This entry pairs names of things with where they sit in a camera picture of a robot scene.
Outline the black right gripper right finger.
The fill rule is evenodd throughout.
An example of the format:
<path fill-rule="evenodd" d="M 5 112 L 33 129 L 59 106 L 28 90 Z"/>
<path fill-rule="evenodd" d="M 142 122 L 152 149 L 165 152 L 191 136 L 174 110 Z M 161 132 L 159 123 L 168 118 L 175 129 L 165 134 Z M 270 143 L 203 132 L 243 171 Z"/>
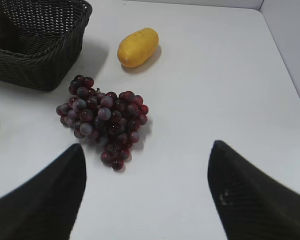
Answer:
<path fill-rule="evenodd" d="M 229 240 L 300 240 L 300 194 L 274 180 L 221 140 L 207 181 Z"/>

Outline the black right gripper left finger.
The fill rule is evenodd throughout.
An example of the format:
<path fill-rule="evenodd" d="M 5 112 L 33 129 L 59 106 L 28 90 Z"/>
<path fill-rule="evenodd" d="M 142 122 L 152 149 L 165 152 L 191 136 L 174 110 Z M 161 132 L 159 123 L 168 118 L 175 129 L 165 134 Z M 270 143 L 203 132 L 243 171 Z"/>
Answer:
<path fill-rule="evenodd" d="M 76 143 L 0 198 L 0 240 L 68 240 L 86 182 L 85 155 Z"/>

